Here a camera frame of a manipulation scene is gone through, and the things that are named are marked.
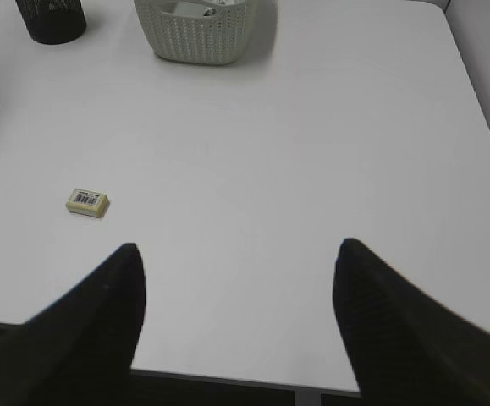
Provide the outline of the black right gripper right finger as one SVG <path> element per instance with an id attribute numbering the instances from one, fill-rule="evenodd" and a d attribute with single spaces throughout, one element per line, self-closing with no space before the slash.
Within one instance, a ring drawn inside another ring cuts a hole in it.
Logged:
<path id="1" fill-rule="evenodd" d="M 358 239 L 339 247 L 333 309 L 366 405 L 490 405 L 490 333 Z"/>

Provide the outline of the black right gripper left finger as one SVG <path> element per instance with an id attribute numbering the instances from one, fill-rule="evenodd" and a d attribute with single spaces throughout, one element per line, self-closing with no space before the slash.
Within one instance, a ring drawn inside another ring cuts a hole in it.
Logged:
<path id="1" fill-rule="evenodd" d="M 0 337 L 0 405 L 123 405 L 146 313 L 127 243 L 63 297 Z"/>

